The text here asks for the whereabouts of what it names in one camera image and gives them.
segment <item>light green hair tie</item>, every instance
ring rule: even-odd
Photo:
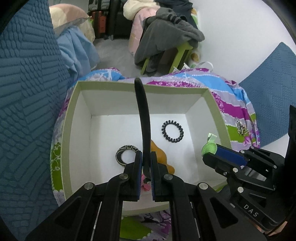
[[[216,140],[217,136],[209,133],[207,136],[207,144],[205,144],[202,148],[202,156],[207,154],[207,153],[212,153],[215,154],[217,152],[217,145],[214,143]]]

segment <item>pink fabric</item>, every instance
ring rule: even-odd
[[[156,15],[157,10],[160,7],[156,8],[142,8],[135,15],[135,19],[133,21],[133,27],[131,29],[131,35],[128,43],[128,49],[132,55],[135,55],[137,48],[140,44],[140,39],[143,33],[143,21],[148,17],[152,17]]]

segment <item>orange object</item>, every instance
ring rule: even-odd
[[[151,151],[156,152],[157,162],[166,165],[168,172],[173,175],[175,173],[174,167],[167,163],[167,157],[165,152],[161,150],[157,145],[155,145],[155,143],[152,140],[151,140]]]

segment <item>white plush cloth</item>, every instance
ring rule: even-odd
[[[144,7],[159,8],[153,0],[127,0],[123,6],[123,15],[128,20],[133,20],[138,11]]]

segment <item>gray floor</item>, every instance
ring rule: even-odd
[[[141,67],[134,63],[133,55],[128,51],[128,39],[96,39],[94,46],[96,47],[100,63],[96,69],[104,69],[114,67],[120,70],[125,77],[140,77]],[[160,65],[156,73],[144,74],[148,76],[162,76],[168,73],[167,66]]]

